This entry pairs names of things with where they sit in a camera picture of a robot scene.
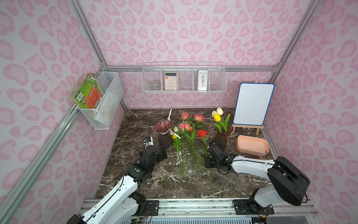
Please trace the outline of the red rose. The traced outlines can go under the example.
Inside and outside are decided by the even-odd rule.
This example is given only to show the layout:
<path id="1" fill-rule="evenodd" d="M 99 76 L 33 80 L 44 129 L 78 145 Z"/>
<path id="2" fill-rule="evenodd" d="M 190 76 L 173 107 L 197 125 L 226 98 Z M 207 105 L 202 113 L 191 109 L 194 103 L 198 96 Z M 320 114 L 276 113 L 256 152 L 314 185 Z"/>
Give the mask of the red rose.
<path id="1" fill-rule="evenodd" d="M 204 168 L 205 170 L 207 170 L 209 172 L 209 180 L 210 180 L 210 188 L 211 188 L 211 193 L 212 195 L 214 194 L 214 189 L 213 189 L 213 174 L 210 170 L 210 168 L 207 168 L 207 164 L 206 164 L 206 159 L 208 156 L 208 140 L 209 140 L 209 136 L 208 136 L 208 131 L 205 130 L 199 130 L 197 132 L 198 135 L 198 139 L 201 140 L 201 149 L 200 149 L 200 153 L 203 155 L 203 164 L 204 164 Z"/>

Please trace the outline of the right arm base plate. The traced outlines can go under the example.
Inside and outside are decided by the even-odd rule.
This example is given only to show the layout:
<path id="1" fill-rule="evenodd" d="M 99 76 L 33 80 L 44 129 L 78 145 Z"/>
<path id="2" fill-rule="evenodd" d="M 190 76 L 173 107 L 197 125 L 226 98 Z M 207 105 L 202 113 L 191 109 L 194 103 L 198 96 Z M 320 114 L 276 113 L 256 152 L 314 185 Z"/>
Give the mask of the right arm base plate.
<path id="1" fill-rule="evenodd" d="M 269 216 L 275 214 L 273 206 L 261 207 L 248 199 L 236 199 L 232 201 L 236 215 L 259 215 Z"/>

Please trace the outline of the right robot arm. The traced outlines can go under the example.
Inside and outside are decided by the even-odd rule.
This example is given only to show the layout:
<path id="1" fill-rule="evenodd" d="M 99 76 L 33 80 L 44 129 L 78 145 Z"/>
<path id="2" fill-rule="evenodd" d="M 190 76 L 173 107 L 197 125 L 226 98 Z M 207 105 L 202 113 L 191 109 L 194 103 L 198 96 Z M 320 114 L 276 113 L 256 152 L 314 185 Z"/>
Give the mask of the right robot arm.
<path id="1" fill-rule="evenodd" d="M 217 169 L 222 175 L 229 173 L 249 174 L 267 179 L 271 185 L 255 190 L 248 206 L 267 208 L 275 203 L 287 202 L 300 206 L 308 202 L 309 178 L 287 158 L 259 160 L 224 153 L 217 145 L 208 148 L 206 167 Z"/>

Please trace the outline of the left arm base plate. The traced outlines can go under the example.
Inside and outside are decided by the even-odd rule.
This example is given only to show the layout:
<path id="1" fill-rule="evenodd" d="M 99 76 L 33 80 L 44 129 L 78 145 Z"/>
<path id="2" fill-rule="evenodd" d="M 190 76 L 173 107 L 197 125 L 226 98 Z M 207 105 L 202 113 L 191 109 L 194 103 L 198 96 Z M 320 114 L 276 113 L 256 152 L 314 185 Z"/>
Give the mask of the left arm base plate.
<path id="1" fill-rule="evenodd" d="M 158 216 L 159 200 L 146 200 L 142 202 L 133 216 Z"/>

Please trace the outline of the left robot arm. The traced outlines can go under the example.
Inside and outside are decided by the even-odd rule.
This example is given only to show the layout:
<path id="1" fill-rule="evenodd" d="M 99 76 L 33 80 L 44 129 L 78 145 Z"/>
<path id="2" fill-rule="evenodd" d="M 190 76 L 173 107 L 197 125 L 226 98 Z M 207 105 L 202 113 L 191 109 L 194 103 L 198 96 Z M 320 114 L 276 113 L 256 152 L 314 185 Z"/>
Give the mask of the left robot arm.
<path id="1" fill-rule="evenodd" d="M 83 215 L 73 215 L 68 224 L 120 224 L 144 210 L 146 198 L 137 189 L 149 178 L 157 164 L 167 158 L 167 149 L 146 146 L 118 184 Z"/>

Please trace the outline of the pink plastic tray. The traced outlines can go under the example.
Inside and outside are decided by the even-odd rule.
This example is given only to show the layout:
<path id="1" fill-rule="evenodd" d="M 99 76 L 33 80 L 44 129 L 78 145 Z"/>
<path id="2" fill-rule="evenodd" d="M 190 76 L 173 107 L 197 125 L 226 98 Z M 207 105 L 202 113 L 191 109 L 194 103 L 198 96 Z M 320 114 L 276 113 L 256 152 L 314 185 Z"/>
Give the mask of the pink plastic tray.
<path id="1" fill-rule="evenodd" d="M 236 148 L 239 152 L 250 155 L 265 156 L 269 153 L 269 145 L 265 139 L 245 135 L 238 136 Z"/>

